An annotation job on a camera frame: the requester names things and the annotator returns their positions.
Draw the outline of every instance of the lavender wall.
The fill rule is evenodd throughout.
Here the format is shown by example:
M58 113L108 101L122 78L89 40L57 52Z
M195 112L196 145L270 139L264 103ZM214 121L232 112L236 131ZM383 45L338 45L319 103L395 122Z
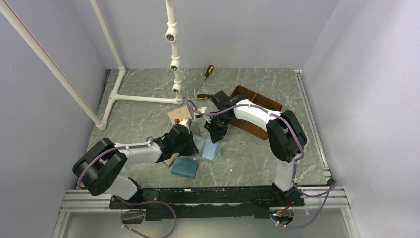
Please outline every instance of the lavender wall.
M96 110L105 67L67 0L8 0ZM0 233L51 237L93 123L0 14Z
M420 2L340 0L303 80L361 237L420 237Z
M87 0L70 0L117 68ZM181 66L302 68L338 0L175 0ZM164 0L98 1L127 68L169 67Z

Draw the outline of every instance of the brown woven basket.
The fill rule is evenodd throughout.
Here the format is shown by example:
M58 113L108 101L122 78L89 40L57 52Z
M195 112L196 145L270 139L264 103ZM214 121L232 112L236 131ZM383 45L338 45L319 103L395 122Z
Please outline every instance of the brown woven basket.
M240 85L236 86L235 89L233 89L232 93L230 94L230 97L232 98L237 94L246 97L248 100L257 105L263 106L273 111L281 111L281 109L283 108L283 105L281 105L280 103ZM244 131L251 133L256 137L259 137L263 140L268 140L267 132L254 124L239 119L234 119L231 122L231 124L238 128L241 128Z

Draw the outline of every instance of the marble-pattern floor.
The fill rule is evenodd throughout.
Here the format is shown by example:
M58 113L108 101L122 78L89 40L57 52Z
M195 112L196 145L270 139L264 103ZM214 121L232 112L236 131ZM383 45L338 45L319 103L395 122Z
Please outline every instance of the marble-pattern floor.
M205 68L182 69L184 101L191 99L197 107L216 107L211 100L196 100L194 89L202 80ZM98 110L102 117L118 71L112 70ZM299 163L299 185L326 184L322 162L316 149L296 76L292 69L270 68L216 68L204 82L200 93L213 94L224 90L230 94L236 85L245 86L280 102L285 109L295 112L308 138L305 158ZM173 98L173 72L168 69L131 69L126 73L120 94ZM118 143L138 143L147 136L160 137L169 132L171 123L167 112L180 105L120 100L114 104L105 131L94 127L89 148L103 137ZM210 138L203 128L204 120L195 119L200 135ZM276 173L276 158L268 141L261 140L237 127L230 126L222 140L223 154L217 163L199 160L195 178L172 175L163 163L142 163L121 171L135 179L142 187L210 187L271 185Z

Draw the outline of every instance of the white pvc pipe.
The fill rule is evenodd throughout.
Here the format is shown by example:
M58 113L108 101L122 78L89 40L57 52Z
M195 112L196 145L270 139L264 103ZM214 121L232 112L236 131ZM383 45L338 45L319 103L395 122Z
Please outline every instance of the white pvc pipe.
M172 48L172 57L177 58L179 57L179 51L178 51L178 39L174 42L171 42L171 48Z
M111 94L108 98L108 104L106 105L104 115L102 116L102 123L105 125L104 130L106 128L106 125L108 124L108 118L109 118L109 115L111 114L112 106L114 105L115 100L117 100L116 95L118 94L118 89L119 89L119 86L121 85L122 78L124 77L124 75L125 75L125 68L123 67L118 72L117 81L115 82L114 88L111 91Z
M16 29L16 31L22 36L22 38L28 43L32 50L42 60L42 62L48 67L53 75L60 81L70 95L76 100L80 107L86 112L86 114L92 119L97 127L103 126L102 122L92 111L85 100L80 96L76 89L71 85L70 81L63 74L63 72L54 63L47 52L42 48L35 37L29 32L28 28L23 24L19 17L11 9L10 5L5 0L0 0L0 12L6 17L10 24Z
M116 95L118 100L130 100L130 101L141 101L141 102L154 102L154 103L178 103L174 98L152 98L152 97L139 97L139 96L128 96L128 95Z
M122 69L124 65L122 63L121 56L119 55L118 50L115 46L114 40L112 39L112 36L108 30L108 27L106 26L104 17L101 13L101 10L99 9L98 3L96 2L96 0L90 0L90 2L95 12L96 18L98 19L99 24L101 25L102 31L105 34L106 41L108 41L108 45L111 48L112 54L114 55L114 58L117 61L118 68Z
M178 71L174 72L174 75L175 75L174 82L176 84L181 83L181 72L178 70Z
M168 23L175 24L175 7L173 5L173 0L165 0L166 2L166 11L168 13Z

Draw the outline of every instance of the pvc pipe elbow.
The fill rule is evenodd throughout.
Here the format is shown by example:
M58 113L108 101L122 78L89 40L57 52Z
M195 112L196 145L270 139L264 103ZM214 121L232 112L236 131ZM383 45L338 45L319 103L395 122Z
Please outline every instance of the pvc pipe elbow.
M97 125L96 127L99 129L99 130L105 130L106 129L106 124L107 124L107 122L105 121L105 122L102 122L102 124L101 125Z
M174 84L173 85L173 87L172 87L172 92L174 92L174 93L179 93L179 92L181 92L181 84Z
M168 31L165 34L166 40L169 42L174 42L176 41L177 37L178 37L178 31L175 28L169 27Z
M178 71L179 70L179 67L181 66L181 63L179 62L179 60L177 60L177 59L173 59L172 61L171 61L171 66L170 66L170 69L172 70L172 71L174 71L174 72L176 72L176 71Z

